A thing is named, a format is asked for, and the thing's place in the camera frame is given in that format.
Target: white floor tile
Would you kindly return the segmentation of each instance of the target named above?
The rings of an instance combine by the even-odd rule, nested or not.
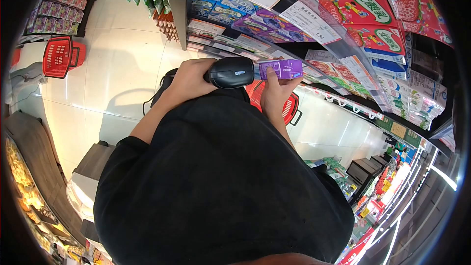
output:
[[[165,46],[161,33],[96,28],[87,62],[85,108],[141,119],[154,94]]]
[[[85,122],[90,145],[100,140],[116,145],[118,141],[129,136],[139,121],[86,110]]]
[[[159,32],[154,20],[149,18],[149,11],[144,3],[137,6],[133,1],[126,0],[104,0],[97,23],[87,27],[98,28],[121,28],[142,31]]]
[[[78,164],[91,145],[87,142],[85,110],[47,102],[47,120],[59,158]]]
[[[64,173],[65,178],[67,181],[72,177],[72,172],[75,168],[77,168],[78,164],[70,162],[64,158],[59,158],[60,166],[62,167],[62,172]]]

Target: person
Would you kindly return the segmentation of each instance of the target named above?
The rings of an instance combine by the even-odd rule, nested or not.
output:
[[[282,109],[302,78],[269,69],[262,113],[244,88],[203,80],[214,61],[182,62],[116,145],[93,208],[104,248],[119,265],[335,262],[354,215],[286,131]]]

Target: shelf rack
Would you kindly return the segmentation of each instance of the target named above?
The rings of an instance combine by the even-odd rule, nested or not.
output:
[[[369,92],[370,92],[371,96],[373,97],[374,101],[369,100],[369,99],[365,99],[365,98],[362,98],[362,97],[359,97],[359,96],[356,96],[356,95],[352,95],[352,94],[345,95],[344,98],[348,99],[350,101],[353,101],[355,103],[361,104],[361,105],[363,105],[363,106],[365,106],[369,109],[372,109],[372,110],[378,112],[379,114],[382,114],[382,115],[390,118],[391,120],[393,120],[393,121],[395,121],[395,122],[397,122],[401,125],[404,125],[405,127],[413,130],[415,133],[417,133],[421,137],[425,138],[426,140],[428,140],[429,142],[434,144],[440,150],[444,151],[444,153],[449,153],[449,150],[447,149],[447,147],[444,146],[439,140],[433,140],[432,139],[432,141],[430,141],[431,135],[432,135],[432,133],[430,131],[423,130],[420,127],[412,124],[411,122],[409,122],[409,121],[407,121],[407,120],[405,120],[405,119],[403,119],[403,118],[401,118],[401,117],[399,117],[399,116],[397,116],[397,115],[395,115],[391,112],[392,108],[391,108],[391,105],[389,103],[389,99],[386,96],[386,93],[384,92],[382,87],[380,86],[379,79],[378,79],[374,69],[371,67],[371,65],[367,61],[367,57],[365,56],[365,54],[355,44],[353,39],[347,33],[347,30],[343,26],[341,26],[333,18],[333,16],[330,13],[327,12],[326,9],[324,9],[320,4],[318,4],[318,2],[316,0],[280,0],[271,9],[268,9],[268,10],[270,10],[272,13],[274,13],[276,15],[279,15],[281,17],[284,17],[287,20],[290,20],[289,14],[287,15],[287,11],[296,2],[301,2],[305,6],[307,6],[319,18],[324,20],[331,27],[333,32],[338,34],[341,39],[337,40],[337,41],[334,41],[334,42],[322,44],[322,45],[320,43],[313,43],[313,42],[272,44],[272,43],[268,43],[268,42],[264,41],[261,38],[258,38],[256,35],[248,35],[248,36],[250,36],[252,38],[255,38],[259,41],[262,41],[264,43],[269,44],[275,50],[279,50],[279,51],[281,51],[281,52],[283,52],[287,55],[290,55],[290,56],[292,56],[294,58],[297,58],[297,59],[301,59],[303,61],[304,61],[304,56],[302,54],[303,54],[303,52],[307,51],[307,49],[328,50],[330,53],[332,53],[338,59],[344,59],[344,58],[356,56],[357,60],[360,63],[360,67],[362,69],[364,69],[364,72],[366,73],[366,75],[368,77],[370,77],[370,81],[371,81],[372,84],[370,84],[370,87],[366,87],[366,86],[365,87],[369,90]],[[175,25],[176,25],[177,33],[178,33],[179,38],[180,38],[181,47],[182,47],[183,50],[186,50],[188,44],[201,45],[201,43],[197,43],[197,42],[193,42],[193,41],[189,40],[190,36],[196,37],[196,35],[192,35],[191,33],[190,34],[188,33],[188,23],[191,19],[198,19],[198,20],[206,21],[206,22],[216,24],[216,25],[219,25],[219,26],[224,26],[226,29],[224,30],[222,35],[226,36],[226,37],[229,37],[229,38],[237,39],[237,37],[239,37],[240,34],[243,34],[240,31],[238,31],[236,29],[233,29],[232,27],[230,27],[228,25],[222,24],[221,22],[213,21],[213,20],[208,19],[206,17],[190,14],[189,10],[190,10],[190,5],[191,5],[191,0],[169,0],[169,3],[170,3],[170,6],[171,6],[171,9],[172,9],[172,12],[174,14]],[[304,30],[302,27],[296,25],[296,23],[294,23],[294,22],[291,22],[291,23],[295,24],[295,26],[297,26],[301,30]],[[204,50],[203,51],[209,52],[209,53],[211,53],[211,55],[216,55],[216,56],[221,57],[221,55],[218,52],[218,49],[214,48],[211,45],[214,45],[215,43],[223,44],[223,45],[227,45],[227,44],[224,44],[224,42],[220,42],[220,41],[214,41],[214,40],[211,40],[209,38],[206,38],[206,40],[209,40],[209,44],[208,45],[204,44]],[[232,52],[225,51],[226,53],[239,54],[239,55],[240,55],[241,52],[251,53],[249,51],[245,51],[244,49],[240,49],[238,47],[233,47],[232,45],[227,45],[227,46],[229,46],[231,48],[234,48],[234,50]],[[316,73],[319,73],[320,76],[318,77],[318,79],[320,79],[320,80],[329,80],[329,81],[333,82],[333,80],[329,79],[328,76],[326,76],[324,73],[320,72],[318,69],[314,68],[313,66],[309,65],[309,66],[306,66],[305,68],[312,69]],[[337,86],[326,86],[324,84],[319,84],[319,83],[314,83],[314,84],[311,84],[311,85],[315,86],[317,88],[320,88],[320,89],[322,89],[326,92],[330,92],[330,93],[336,94],[336,95],[339,95],[339,92],[337,91],[338,89],[340,91],[343,89],[343,87],[340,87],[340,86],[338,86],[338,87]],[[443,117],[439,117],[439,118],[441,118],[440,122],[442,120],[443,121],[448,120],[451,116],[451,110],[447,111],[447,109],[445,109],[445,112],[442,115],[443,115]],[[438,120],[435,122],[435,125],[433,126],[433,128],[436,129],[437,127],[440,127]]]

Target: purple snack bag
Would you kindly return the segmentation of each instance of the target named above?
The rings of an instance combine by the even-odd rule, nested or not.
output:
[[[293,79],[303,76],[301,60],[273,60],[253,65],[256,80],[267,79],[267,68],[272,67],[278,79]]]
[[[293,24],[291,24],[287,20],[281,18],[278,15],[275,15],[274,13],[266,9],[261,9],[257,11],[256,14],[250,17],[250,19],[258,23],[264,24],[265,26],[268,26],[272,29],[281,29],[293,26]]]

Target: tiled floor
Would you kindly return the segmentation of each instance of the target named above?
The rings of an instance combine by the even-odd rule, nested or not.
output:
[[[67,178],[98,140],[116,144],[142,118],[142,103],[158,81],[184,60],[204,57],[166,41],[148,18],[144,5],[126,0],[97,0],[87,21],[84,64],[65,79],[29,86],[14,98],[11,111],[41,117]],[[299,87],[302,117],[289,125],[293,143],[304,159],[325,156],[352,159],[378,154],[382,132],[360,118]]]

